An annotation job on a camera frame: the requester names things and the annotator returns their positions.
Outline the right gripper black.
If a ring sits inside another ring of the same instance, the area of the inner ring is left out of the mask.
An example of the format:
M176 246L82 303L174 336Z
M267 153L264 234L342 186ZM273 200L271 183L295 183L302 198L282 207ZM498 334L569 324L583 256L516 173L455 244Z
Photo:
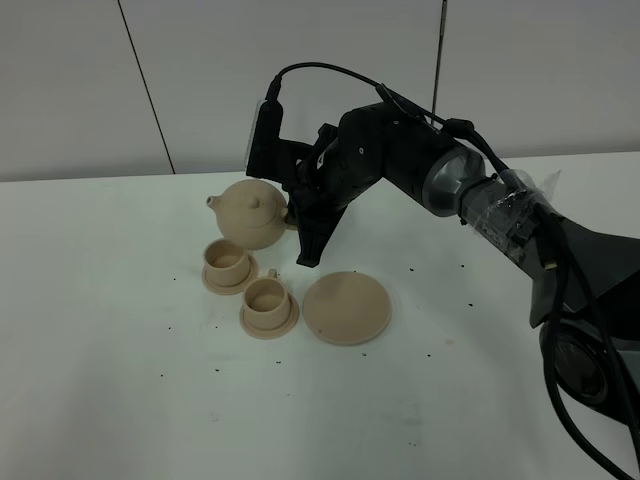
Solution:
M323 126L295 167L287 220L297 226L296 263L316 267L347 206L381 179L437 216L454 211L440 198L436 177L463 157L451 135L378 103L345 113L339 125Z

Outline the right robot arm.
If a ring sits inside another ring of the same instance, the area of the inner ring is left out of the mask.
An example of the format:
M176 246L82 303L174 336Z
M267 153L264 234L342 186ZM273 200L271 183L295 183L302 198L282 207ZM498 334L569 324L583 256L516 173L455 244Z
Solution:
M429 125L408 107L376 104L321 127L312 145L283 145L283 186L313 267L347 206L387 180L430 213L455 216L532 282L544 378L562 396L639 430L639 243L589 230L555 210L466 120Z

